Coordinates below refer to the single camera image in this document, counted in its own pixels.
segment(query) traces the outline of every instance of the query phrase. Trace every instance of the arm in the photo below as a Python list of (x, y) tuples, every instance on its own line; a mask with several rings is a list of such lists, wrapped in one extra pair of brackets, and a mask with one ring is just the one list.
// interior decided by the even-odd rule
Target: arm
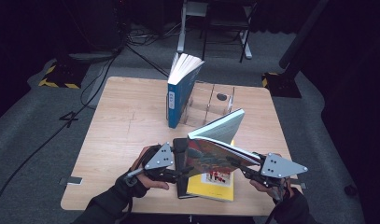
[[(274, 199), (272, 188), (265, 188), (257, 181), (250, 180), (250, 184), (260, 192), (266, 192)], [(317, 224), (314, 218), (309, 214), (309, 206), (305, 197), (295, 188), (292, 188), (289, 180), (287, 189), (283, 190), (283, 195), (288, 195), (283, 202), (279, 203), (274, 210), (274, 219), (279, 224), (301, 223), (301, 224)]]
[(124, 177), (135, 169), (142, 155), (149, 149), (144, 147), (139, 158), (134, 162), (127, 173), (117, 178), (113, 187), (94, 197), (86, 210), (73, 222), (73, 224), (102, 224), (114, 223), (122, 217), (122, 210), (128, 205), (132, 197), (142, 198), (150, 188), (169, 189), (165, 182), (152, 181), (144, 174), (135, 176), (137, 183), (129, 187)]

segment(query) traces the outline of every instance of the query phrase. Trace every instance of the chair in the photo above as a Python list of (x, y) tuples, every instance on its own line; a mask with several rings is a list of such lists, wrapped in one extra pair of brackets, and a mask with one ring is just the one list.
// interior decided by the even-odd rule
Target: chair
[(201, 37), (204, 32), (204, 49), (202, 52), (202, 60), (206, 50), (206, 44), (232, 44), (223, 42), (210, 42), (207, 40), (210, 30), (220, 30), (224, 32), (237, 32), (233, 41), (240, 39), (242, 47), (242, 55), (240, 63), (243, 61), (246, 44), (249, 36), (249, 27), (251, 17), (256, 9), (256, 0), (209, 0), (206, 15), (204, 18), (204, 28), (201, 31)]

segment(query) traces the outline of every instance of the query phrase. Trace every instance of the black sleeve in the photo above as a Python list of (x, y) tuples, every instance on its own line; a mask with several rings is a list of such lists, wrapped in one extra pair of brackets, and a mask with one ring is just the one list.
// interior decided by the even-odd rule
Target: black sleeve
[(129, 171), (120, 176), (113, 187), (91, 199), (85, 211), (73, 224), (110, 224), (123, 216), (122, 210), (133, 196), (141, 198), (147, 188), (136, 178), (137, 183), (128, 187), (123, 179)]
[(295, 188), (294, 196), (280, 203), (274, 211), (274, 220), (279, 224), (317, 224), (309, 214), (308, 201)]

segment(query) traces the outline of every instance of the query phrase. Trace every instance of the wooden table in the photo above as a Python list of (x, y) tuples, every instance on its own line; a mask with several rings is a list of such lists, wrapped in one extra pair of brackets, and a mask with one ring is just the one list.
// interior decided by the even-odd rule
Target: wooden table
[[(178, 124), (170, 129), (166, 120), (166, 80), (111, 77), (78, 155), (72, 176), (82, 177), (81, 185), (68, 185), (62, 208), (84, 210), (89, 200), (110, 188), (125, 173), (145, 146), (186, 137), (194, 128)], [(258, 153), (275, 152), (290, 159), (288, 146), (270, 93), (264, 88), (235, 86), (233, 108), (246, 112), (234, 137), (237, 147)], [(234, 202), (202, 198), (179, 200), (176, 185), (151, 189), (134, 198), (135, 213), (208, 214), (267, 216), (272, 199), (257, 192), (239, 170), (235, 171)]]

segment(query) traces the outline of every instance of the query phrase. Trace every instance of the yellow book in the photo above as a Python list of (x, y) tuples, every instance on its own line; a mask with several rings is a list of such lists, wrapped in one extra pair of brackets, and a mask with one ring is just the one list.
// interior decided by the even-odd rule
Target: yellow book
[(203, 198), (233, 202), (233, 173), (210, 172), (190, 177), (187, 193)]

